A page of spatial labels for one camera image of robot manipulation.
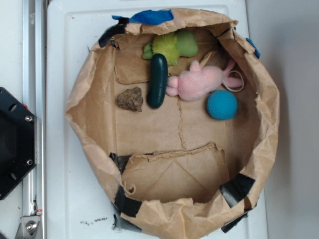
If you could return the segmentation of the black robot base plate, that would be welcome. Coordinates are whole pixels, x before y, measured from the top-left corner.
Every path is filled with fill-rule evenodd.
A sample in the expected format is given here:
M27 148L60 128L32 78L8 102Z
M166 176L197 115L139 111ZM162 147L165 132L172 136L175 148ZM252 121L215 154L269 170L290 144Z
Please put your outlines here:
M36 116L6 88L0 88L0 199L35 167Z

